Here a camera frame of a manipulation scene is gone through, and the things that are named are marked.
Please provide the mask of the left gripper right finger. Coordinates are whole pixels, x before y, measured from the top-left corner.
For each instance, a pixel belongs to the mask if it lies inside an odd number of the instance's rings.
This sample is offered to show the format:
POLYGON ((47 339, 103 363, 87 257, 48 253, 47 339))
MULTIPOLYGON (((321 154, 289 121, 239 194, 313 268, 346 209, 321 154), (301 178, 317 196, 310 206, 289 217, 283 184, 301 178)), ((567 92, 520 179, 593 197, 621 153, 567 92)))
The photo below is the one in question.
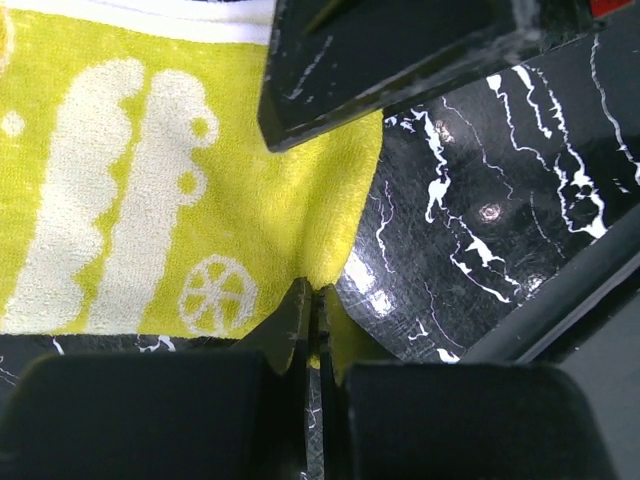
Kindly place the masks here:
POLYGON ((613 479, 578 386, 544 365, 398 360, 317 294, 328 479, 613 479))

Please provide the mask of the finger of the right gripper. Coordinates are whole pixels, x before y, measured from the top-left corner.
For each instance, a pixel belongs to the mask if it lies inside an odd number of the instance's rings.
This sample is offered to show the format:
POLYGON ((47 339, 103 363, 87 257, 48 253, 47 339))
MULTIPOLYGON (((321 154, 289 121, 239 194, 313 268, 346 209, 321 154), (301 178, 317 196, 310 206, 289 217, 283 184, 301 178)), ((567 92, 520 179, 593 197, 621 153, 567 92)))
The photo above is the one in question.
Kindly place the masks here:
POLYGON ((283 152, 603 28, 590 1, 279 1, 257 113, 283 152))

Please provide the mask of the black marbled table mat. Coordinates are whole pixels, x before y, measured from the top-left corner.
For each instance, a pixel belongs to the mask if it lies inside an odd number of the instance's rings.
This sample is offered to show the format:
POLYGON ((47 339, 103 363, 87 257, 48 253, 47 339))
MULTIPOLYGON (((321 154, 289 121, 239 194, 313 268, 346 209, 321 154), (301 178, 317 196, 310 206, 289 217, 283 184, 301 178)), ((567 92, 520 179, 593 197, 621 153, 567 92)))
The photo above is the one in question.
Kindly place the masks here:
MULTIPOLYGON (((402 357, 463 356, 637 206, 639 23, 395 115, 352 251, 348 311, 402 357)), ((216 337, 2 332, 1 348, 154 351, 216 337)))

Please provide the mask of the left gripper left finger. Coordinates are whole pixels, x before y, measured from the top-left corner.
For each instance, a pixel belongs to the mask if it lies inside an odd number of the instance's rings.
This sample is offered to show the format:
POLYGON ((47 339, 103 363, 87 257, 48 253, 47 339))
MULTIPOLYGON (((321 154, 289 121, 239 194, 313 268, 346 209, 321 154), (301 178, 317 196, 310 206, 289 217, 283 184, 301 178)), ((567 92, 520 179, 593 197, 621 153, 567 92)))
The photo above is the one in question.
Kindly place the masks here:
POLYGON ((297 479, 312 289, 226 348, 42 357, 1 418, 5 479, 297 479))

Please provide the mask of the yellow cream towel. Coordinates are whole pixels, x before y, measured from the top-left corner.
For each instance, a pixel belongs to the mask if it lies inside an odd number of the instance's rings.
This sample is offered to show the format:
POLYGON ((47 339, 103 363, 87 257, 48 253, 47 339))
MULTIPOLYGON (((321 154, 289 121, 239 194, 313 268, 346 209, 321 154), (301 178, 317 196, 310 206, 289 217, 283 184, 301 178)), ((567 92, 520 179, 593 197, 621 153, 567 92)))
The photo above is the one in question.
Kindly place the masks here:
POLYGON ((270 152, 270 1, 1 5, 1 330, 238 339, 335 282, 382 147, 369 114, 270 152))

